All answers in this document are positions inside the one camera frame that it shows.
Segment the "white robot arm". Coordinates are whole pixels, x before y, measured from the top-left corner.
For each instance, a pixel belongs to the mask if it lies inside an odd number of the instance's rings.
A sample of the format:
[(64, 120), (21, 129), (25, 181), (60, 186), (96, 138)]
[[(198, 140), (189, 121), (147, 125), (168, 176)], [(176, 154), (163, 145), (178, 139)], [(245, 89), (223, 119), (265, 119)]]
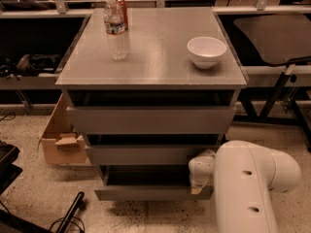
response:
[(190, 189), (214, 183), (218, 233), (279, 233), (271, 191), (286, 193), (301, 181), (289, 154), (246, 141), (229, 141), (189, 162)]

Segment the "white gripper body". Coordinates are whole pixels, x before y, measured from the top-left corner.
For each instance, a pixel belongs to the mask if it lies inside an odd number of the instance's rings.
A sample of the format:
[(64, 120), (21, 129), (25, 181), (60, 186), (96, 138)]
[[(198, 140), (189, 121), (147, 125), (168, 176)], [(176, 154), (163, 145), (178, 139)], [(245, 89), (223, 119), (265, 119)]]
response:
[(212, 150), (205, 150), (190, 160), (190, 185), (192, 188), (203, 188), (208, 184), (214, 174), (215, 156), (216, 154)]

